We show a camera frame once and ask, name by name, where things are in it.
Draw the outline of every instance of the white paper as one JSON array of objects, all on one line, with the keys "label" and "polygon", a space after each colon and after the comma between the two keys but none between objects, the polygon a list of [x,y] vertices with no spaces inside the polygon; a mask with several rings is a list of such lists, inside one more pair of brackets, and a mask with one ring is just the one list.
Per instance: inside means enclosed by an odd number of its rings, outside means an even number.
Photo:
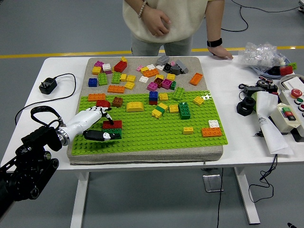
[{"label": "white paper", "polygon": [[256,98],[256,114],[270,153],[294,154],[280,131],[268,118],[276,109],[277,95],[259,91]]}]

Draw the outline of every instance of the control box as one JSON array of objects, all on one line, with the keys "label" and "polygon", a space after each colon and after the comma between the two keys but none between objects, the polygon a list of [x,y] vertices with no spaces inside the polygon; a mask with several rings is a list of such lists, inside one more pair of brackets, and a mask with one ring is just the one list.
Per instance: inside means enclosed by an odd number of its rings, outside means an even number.
[{"label": "control box", "polygon": [[279,95],[281,102],[290,105],[295,112],[301,125],[291,131],[297,142],[304,142],[304,96],[298,98],[291,97],[291,90],[282,90]]}]

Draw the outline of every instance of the yellow lego brick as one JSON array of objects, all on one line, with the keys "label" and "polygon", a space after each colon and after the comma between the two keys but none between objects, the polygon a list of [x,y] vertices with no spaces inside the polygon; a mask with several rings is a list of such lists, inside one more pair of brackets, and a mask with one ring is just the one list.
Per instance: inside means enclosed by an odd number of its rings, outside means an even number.
[{"label": "yellow lego brick", "polygon": [[170,113],[179,113],[179,106],[177,104],[172,104],[169,106]]},{"label": "yellow lego brick", "polygon": [[148,67],[143,67],[143,68],[141,68],[141,72],[143,72],[143,71],[146,71],[146,70],[149,70],[149,68]]},{"label": "yellow lego brick", "polygon": [[184,127],[182,130],[183,134],[193,134],[193,127]]},{"label": "yellow lego brick", "polygon": [[163,108],[165,111],[168,110],[168,106],[165,105],[164,103],[159,103],[158,106],[161,107],[161,108]]},{"label": "yellow lego brick", "polygon": [[201,98],[200,96],[197,96],[194,100],[193,100],[193,102],[194,103],[196,103],[198,106],[200,106],[202,103],[204,103],[204,99],[203,98]]},{"label": "yellow lego brick", "polygon": [[164,93],[164,94],[160,94],[160,101],[168,101],[168,94]]},{"label": "yellow lego brick", "polygon": [[99,66],[95,66],[95,67],[93,67],[93,70],[92,70],[92,75],[98,75],[98,74],[100,74],[100,72],[101,72],[101,67]]},{"label": "yellow lego brick", "polygon": [[155,118],[159,119],[162,116],[162,113],[156,109],[154,109],[152,111],[152,116],[154,116]]},{"label": "yellow lego brick", "polygon": [[120,81],[125,82],[127,80],[127,74],[121,74],[120,75]]},{"label": "yellow lego brick", "polygon": [[175,74],[168,74],[168,75],[167,75],[167,79],[170,80],[170,81],[174,81],[174,79],[175,79]]},{"label": "yellow lego brick", "polygon": [[126,89],[130,89],[130,90],[133,90],[134,86],[135,86],[135,83],[133,83],[133,82],[127,82],[127,83],[124,85],[124,87],[125,87]]},{"label": "yellow lego brick", "polygon": [[128,75],[127,82],[135,82],[136,76],[135,75]]},{"label": "yellow lego brick", "polygon": [[123,61],[123,62],[126,62],[126,63],[128,62],[128,60],[123,56],[120,58],[120,60]]},{"label": "yellow lego brick", "polygon": [[163,75],[156,75],[156,76],[155,76],[155,79],[157,79],[157,78],[163,79]]},{"label": "yellow lego brick", "polygon": [[143,112],[143,103],[139,101],[127,103],[127,113],[130,112]]}]

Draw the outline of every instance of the beige sweater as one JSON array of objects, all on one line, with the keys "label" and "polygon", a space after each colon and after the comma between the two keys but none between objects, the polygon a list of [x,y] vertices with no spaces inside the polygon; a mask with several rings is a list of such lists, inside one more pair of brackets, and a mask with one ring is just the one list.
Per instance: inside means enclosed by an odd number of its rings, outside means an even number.
[{"label": "beige sweater", "polygon": [[205,16],[208,0],[148,0],[151,8],[162,10],[171,21],[165,24],[170,32],[155,37],[145,27],[137,13],[123,0],[123,18],[134,36],[145,42],[169,43],[186,39],[199,28]]}]

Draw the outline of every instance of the white robotic hand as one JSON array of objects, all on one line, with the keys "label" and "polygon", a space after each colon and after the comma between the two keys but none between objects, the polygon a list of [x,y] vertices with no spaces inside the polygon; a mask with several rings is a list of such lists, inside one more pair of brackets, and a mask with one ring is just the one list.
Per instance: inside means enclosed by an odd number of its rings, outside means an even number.
[{"label": "white robotic hand", "polygon": [[[111,116],[106,112],[110,111],[111,108],[108,107],[96,107],[86,109],[76,114],[65,126],[59,127],[57,134],[63,146],[69,145],[78,134],[88,133],[88,128],[95,124],[101,117],[106,117],[110,124],[114,124]],[[105,141],[114,138],[118,138],[118,135],[111,135],[109,133],[93,131],[94,133],[99,133],[99,137],[89,138],[92,140]]]}]

